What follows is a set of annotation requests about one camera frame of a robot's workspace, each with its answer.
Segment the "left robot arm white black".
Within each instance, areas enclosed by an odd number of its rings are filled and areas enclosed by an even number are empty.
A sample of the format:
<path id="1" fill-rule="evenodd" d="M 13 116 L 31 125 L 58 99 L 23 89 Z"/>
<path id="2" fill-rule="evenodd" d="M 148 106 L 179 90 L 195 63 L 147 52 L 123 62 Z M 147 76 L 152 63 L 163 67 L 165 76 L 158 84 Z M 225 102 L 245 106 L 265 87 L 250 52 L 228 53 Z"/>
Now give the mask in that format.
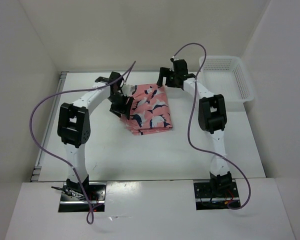
<path id="1" fill-rule="evenodd" d="M 85 146 L 91 136 L 90 115 L 104 100 L 109 100 L 111 113 L 129 119 L 134 98 L 123 90 L 124 85 L 124 77 L 113 71 L 108 78 L 98 77 L 93 90 L 72 103 L 64 102 L 60 106 L 57 135 L 64 144 L 66 161 L 70 163 L 66 189 L 79 200 L 90 194 L 85 160 Z"/>

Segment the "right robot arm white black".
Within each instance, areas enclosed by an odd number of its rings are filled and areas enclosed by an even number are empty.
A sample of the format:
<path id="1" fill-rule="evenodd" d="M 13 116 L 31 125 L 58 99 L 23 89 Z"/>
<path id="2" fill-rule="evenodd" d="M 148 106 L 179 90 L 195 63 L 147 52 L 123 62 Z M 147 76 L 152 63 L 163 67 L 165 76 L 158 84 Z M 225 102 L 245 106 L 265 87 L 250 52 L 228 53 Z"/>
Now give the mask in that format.
<path id="1" fill-rule="evenodd" d="M 232 174 L 225 160 L 226 149 L 224 130 L 227 123 L 225 99 L 222 94 L 214 94 L 189 73 L 184 59 L 170 59 L 172 68 L 161 67 L 157 81 L 158 86 L 180 88 L 189 93 L 198 110 L 198 124 L 202 131 L 211 137 L 213 150 L 207 153 L 213 155 L 209 170 L 209 191 L 212 197 L 225 194 L 232 185 Z"/>

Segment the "pink shark print shorts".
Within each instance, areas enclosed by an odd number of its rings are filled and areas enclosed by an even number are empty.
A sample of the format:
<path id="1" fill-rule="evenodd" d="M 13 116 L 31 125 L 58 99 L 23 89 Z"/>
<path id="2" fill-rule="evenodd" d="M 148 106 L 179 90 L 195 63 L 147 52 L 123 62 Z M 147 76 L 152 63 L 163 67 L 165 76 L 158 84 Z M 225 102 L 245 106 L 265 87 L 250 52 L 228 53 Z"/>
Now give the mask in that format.
<path id="1" fill-rule="evenodd" d="M 120 118 L 134 135 L 148 135 L 173 128 L 168 97 L 164 86 L 140 84 L 133 87 L 130 116 Z"/>

